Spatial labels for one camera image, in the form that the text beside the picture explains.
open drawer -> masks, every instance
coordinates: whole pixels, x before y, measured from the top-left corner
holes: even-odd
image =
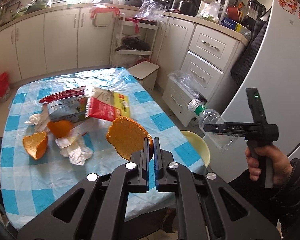
[[[189,50],[225,72],[238,43],[226,34],[197,25]]]
[[[162,99],[186,127],[194,117],[194,114],[188,110],[188,104],[194,97],[184,90],[178,82],[169,78]]]
[[[215,66],[188,51],[182,71],[194,78],[194,85],[199,93],[209,101],[217,89],[224,73]]]

blue checkered tablecloth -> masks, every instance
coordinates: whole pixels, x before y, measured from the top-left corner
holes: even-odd
[[[22,139],[34,133],[34,126],[24,122],[32,114],[41,112],[39,99],[88,84],[129,96],[131,117],[153,138],[159,137],[162,149],[172,152],[175,161],[188,166],[193,172],[203,169],[204,163],[197,152],[126,69],[85,71],[32,82],[18,89],[2,141],[2,196],[8,218],[16,229],[42,212],[87,174],[96,172],[104,175],[127,162],[106,140],[111,123],[104,120],[99,120],[96,129],[84,136],[87,147],[94,152],[84,166],[72,165],[68,158],[61,156],[51,134],[48,149],[40,160],[35,161],[26,153]],[[153,159],[149,167],[149,191],[145,194],[129,194],[126,220],[174,203],[171,193],[158,193],[155,190]]]

floor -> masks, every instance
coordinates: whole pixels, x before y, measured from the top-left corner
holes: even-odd
[[[179,119],[176,117],[176,115],[172,112],[172,110],[167,106],[167,104],[162,99],[162,93],[157,90],[151,90],[146,89],[147,92],[151,95],[151,97],[156,101],[156,103],[162,108],[162,110],[169,116],[169,118],[174,122],[175,126],[179,128],[180,131],[187,130],[193,133],[196,133],[197,135],[203,137],[204,133],[200,130],[198,125],[195,125],[193,127],[184,127],[183,124],[179,121]]]
[[[179,121],[179,119],[173,114],[173,112],[170,110],[170,108],[166,105],[166,103],[162,100],[162,93],[159,90],[147,90],[148,93],[152,96],[154,101],[157,102],[157,104],[162,108],[162,110],[170,117],[170,119],[174,122],[174,124],[180,129],[180,130],[189,130],[194,133],[197,133],[198,135],[202,135],[202,131],[199,129],[199,127],[196,125],[194,127],[184,127],[182,123]],[[11,96],[6,102],[0,102],[0,137],[3,136],[3,131],[5,127],[5,123],[7,120],[7,116],[9,113],[9,106],[17,92],[17,88],[11,89]],[[167,234],[162,230],[159,230],[147,237],[142,238],[141,240],[177,240],[178,234]]]

black jacket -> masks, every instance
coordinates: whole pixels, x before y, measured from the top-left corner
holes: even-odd
[[[283,240],[300,239],[300,160],[293,159],[292,173],[279,188],[265,189],[249,178],[246,170],[229,184],[274,225],[281,223]]]

white bottle cap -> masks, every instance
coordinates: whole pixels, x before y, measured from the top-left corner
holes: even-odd
[[[201,105],[204,105],[204,102],[201,102],[199,99],[195,98],[195,99],[192,99],[190,101],[190,103],[188,104],[188,109],[189,109],[189,111],[191,111],[192,113],[194,113],[194,111],[196,110],[196,108],[198,106],[201,106]]]

